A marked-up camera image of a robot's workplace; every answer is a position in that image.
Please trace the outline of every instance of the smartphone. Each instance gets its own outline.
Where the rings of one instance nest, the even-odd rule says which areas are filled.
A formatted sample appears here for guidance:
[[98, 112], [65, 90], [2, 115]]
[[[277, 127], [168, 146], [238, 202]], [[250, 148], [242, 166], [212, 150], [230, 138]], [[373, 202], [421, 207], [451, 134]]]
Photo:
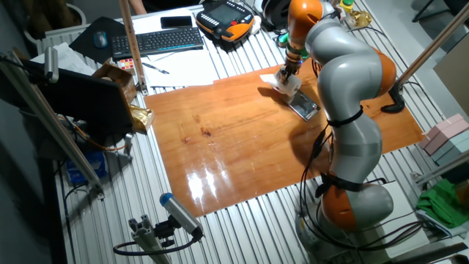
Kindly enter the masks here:
[[192, 27], [192, 19], [189, 15], [161, 18], [162, 29], [173, 29], [173, 28], [180, 28], [180, 27], [186, 27], [186, 26]]

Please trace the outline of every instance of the wooden board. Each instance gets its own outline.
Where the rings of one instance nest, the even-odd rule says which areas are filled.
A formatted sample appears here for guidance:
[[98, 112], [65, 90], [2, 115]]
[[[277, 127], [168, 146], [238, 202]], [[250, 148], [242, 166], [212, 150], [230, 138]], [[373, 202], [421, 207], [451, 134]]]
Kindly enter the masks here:
[[[259, 75], [279, 67], [145, 97], [172, 192], [195, 216], [300, 182], [326, 118], [321, 111], [304, 122], [261, 81]], [[310, 62], [298, 77], [301, 90], [320, 105]], [[382, 130], [384, 153], [422, 139], [407, 109], [380, 111], [391, 103], [388, 95], [362, 102]]]

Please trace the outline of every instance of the table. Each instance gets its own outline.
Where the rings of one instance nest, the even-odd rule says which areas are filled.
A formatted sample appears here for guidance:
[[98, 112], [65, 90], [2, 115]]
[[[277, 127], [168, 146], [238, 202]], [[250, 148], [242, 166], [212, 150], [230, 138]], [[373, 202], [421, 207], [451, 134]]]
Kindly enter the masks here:
[[[359, 10], [370, 12], [363, 0], [355, 1], [355, 6]], [[195, 13], [201, 7], [192, 7], [191, 10]], [[382, 30], [379, 18], [374, 17], [370, 26]], [[78, 26], [48, 32], [46, 38], [38, 41], [37, 50], [41, 54], [47, 46], [71, 43], [84, 29], [84, 26]], [[353, 34], [390, 56], [396, 63], [398, 75], [408, 66], [408, 62], [401, 59], [383, 36], [368, 31]], [[247, 43], [233, 46], [229, 52], [207, 41], [205, 45], [210, 51], [219, 78], [272, 67], [284, 60], [284, 53], [275, 46], [266, 32], [250, 36]], [[94, 69], [100, 66], [89, 58], [84, 58], [84, 61]], [[157, 94], [175, 89], [180, 88], [153, 87], [149, 93]], [[406, 85], [404, 99], [423, 131], [428, 131], [442, 120], [439, 108], [423, 89]], [[141, 94], [137, 95], [134, 103], [145, 107]], [[123, 155], [121, 152], [107, 154], [111, 175], [103, 180], [106, 196], [103, 201], [79, 191], [70, 195], [67, 202], [59, 203], [68, 263], [74, 263], [74, 260], [77, 263], [151, 263], [145, 257], [116, 256], [112, 253], [112, 246], [131, 241], [128, 219], [137, 219], [144, 213], [149, 215], [153, 223], [167, 218], [167, 212], [159, 205], [158, 199], [163, 192], [171, 191], [171, 188], [153, 130], [150, 129], [147, 135], [136, 134], [131, 162]], [[397, 180], [414, 205], [420, 193], [411, 186], [408, 175], [412, 171], [425, 174], [433, 168], [435, 165], [431, 158], [415, 145], [410, 145], [384, 154], [367, 180], [377, 177]], [[57, 195], [59, 201], [62, 201], [64, 194], [72, 186], [64, 176], [57, 175], [55, 179]], [[308, 185], [314, 193], [314, 183], [308, 182]], [[306, 251], [295, 234], [298, 187], [288, 186], [199, 217], [205, 237], [201, 243], [196, 243], [189, 249], [171, 253], [173, 263], [199, 263], [196, 260], [203, 260], [203, 263], [279, 263], [280, 260], [284, 263], [308, 262]], [[70, 215], [69, 221], [65, 218], [65, 209]], [[188, 236], [178, 230], [175, 241], [178, 246], [183, 245], [188, 242]]]
[[[195, 216], [299, 183], [313, 141], [326, 125], [320, 111], [304, 122], [259, 75], [279, 66], [145, 97], [155, 113], [158, 139], [169, 184], [176, 198]], [[321, 107], [311, 60], [297, 75], [301, 90]], [[410, 112], [381, 112], [389, 95], [361, 102], [380, 126], [383, 153], [423, 139]], [[328, 154], [313, 163], [309, 177], [327, 172]]]

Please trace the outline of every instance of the yellow cap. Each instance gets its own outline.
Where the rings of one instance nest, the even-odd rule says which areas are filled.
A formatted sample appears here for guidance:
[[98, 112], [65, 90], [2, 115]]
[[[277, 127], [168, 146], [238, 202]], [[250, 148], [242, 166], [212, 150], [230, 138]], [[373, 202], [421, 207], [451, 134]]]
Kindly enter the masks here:
[[352, 11], [353, 0], [340, 0], [340, 6], [345, 10], [345, 12]]

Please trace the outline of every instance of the black keyboard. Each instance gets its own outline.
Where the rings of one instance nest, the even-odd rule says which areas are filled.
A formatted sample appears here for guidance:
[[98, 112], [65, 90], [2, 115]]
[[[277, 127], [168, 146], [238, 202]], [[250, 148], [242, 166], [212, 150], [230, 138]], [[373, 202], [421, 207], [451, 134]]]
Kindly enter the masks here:
[[[140, 55], [162, 54], [166, 52], [186, 51], [202, 48], [204, 43], [198, 28], [170, 29], [160, 32], [138, 34]], [[131, 58], [127, 36], [111, 39], [114, 59]]]

